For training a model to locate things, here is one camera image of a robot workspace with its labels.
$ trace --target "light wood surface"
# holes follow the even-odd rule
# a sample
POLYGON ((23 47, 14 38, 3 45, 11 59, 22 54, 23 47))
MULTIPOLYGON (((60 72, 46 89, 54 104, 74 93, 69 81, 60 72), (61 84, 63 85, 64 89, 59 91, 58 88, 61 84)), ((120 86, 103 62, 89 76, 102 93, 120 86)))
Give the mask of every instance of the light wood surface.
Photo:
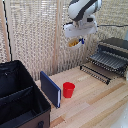
POLYGON ((79 67, 50 76, 62 89, 61 107, 50 102, 50 128, 110 128, 128 102, 125 78, 116 78, 109 85, 81 71, 79 67), (72 98, 64 98, 63 83, 72 82, 72 98))

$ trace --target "black plastic container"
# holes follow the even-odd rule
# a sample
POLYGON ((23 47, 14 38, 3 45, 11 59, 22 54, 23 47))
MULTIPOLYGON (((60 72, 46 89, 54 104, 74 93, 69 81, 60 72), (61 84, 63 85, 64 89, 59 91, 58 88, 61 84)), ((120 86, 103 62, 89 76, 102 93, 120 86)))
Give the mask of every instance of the black plastic container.
POLYGON ((49 128, 50 111, 19 60, 0 64, 0 128, 49 128))

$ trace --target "black folder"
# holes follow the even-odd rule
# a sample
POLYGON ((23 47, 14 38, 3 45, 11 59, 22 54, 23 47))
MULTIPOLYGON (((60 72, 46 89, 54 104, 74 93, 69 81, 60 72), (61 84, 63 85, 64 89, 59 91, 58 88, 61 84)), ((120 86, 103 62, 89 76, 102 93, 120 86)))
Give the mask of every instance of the black folder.
POLYGON ((60 107, 61 89, 43 72, 40 72, 41 89, 56 108, 60 107))

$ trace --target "red cup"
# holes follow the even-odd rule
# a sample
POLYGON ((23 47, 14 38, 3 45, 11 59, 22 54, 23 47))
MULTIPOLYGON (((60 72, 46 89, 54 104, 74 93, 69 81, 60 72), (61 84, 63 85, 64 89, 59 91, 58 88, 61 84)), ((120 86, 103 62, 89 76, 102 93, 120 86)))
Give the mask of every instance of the red cup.
POLYGON ((66 82, 63 84, 63 96, 65 98, 71 98, 73 91, 74 91, 75 85, 70 82, 66 82))

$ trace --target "black cable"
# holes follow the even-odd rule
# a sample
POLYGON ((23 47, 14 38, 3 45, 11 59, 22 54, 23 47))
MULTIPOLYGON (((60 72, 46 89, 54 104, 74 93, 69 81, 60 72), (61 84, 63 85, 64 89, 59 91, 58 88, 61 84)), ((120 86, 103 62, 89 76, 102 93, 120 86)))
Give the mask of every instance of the black cable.
POLYGON ((119 26, 119 25, 98 25, 97 27, 100 27, 100 26, 125 27, 125 26, 128 26, 128 25, 122 25, 122 26, 119 26))

